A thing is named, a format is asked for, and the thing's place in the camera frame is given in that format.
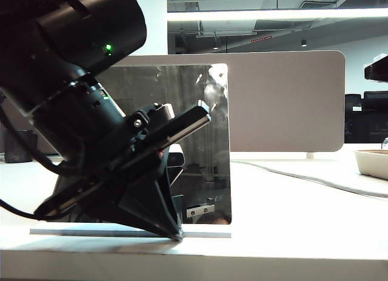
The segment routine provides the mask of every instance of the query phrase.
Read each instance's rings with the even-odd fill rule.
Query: gray partition panel
[[[128,56],[116,66],[228,66],[231,151],[336,151],[344,143],[338,51]]]

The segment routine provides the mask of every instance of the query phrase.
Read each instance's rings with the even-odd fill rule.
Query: screw
[[[137,119],[136,121],[133,122],[133,125],[136,127],[136,128],[139,128],[141,127],[143,123],[141,122],[141,120]]]

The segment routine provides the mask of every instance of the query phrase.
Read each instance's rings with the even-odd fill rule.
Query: reflective panel
[[[230,223],[226,64],[111,67],[98,81],[125,114],[154,102],[170,103],[179,114],[205,101],[212,121],[178,142],[184,171],[171,190],[174,196],[183,195],[184,223]]]

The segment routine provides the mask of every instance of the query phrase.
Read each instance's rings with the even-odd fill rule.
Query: robotic arm
[[[199,101],[174,116],[152,104],[124,115],[95,76],[146,40],[136,0],[2,0],[0,87],[64,160],[54,194],[34,212],[88,216],[180,239],[170,194],[169,146],[210,121]],[[0,119],[14,131],[3,110]]]

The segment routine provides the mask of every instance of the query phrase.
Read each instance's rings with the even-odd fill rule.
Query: black trash bin
[[[32,157],[20,146],[13,138],[9,131],[2,131],[4,135],[4,160],[6,163],[25,163],[32,162]],[[34,147],[34,135],[32,130],[18,131],[21,137],[31,146]]]

